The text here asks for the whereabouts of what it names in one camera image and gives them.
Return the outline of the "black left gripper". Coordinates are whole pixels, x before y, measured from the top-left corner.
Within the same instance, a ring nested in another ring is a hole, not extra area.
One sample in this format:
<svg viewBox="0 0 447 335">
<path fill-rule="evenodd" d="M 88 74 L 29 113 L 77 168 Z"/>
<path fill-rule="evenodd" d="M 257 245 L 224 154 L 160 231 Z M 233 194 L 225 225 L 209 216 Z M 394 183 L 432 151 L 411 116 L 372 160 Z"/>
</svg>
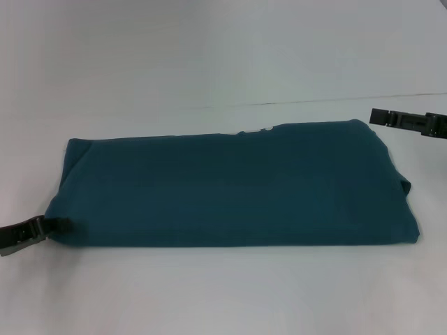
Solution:
<svg viewBox="0 0 447 335">
<path fill-rule="evenodd" d="M 36 216 L 22 223 L 1 228 L 1 257 L 28 246 L 27 242 L 43 241 L 53 233 L 69 232 L 72 222 L 67 218 Z"/>
</svg>

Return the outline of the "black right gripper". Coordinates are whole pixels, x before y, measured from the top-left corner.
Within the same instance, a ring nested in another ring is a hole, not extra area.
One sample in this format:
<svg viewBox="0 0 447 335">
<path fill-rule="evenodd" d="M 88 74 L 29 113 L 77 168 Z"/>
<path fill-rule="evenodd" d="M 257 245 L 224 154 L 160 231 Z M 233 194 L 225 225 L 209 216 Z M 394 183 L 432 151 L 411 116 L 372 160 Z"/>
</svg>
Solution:
<svg viewBox="0 0 447 335">
<path fill-rule="evenodd" d="M 415 131 L 429 137 L 447 138 L 447 116 L 442 114 L 421 115 L 373 108 L 369 123 Z"/>
</svg>

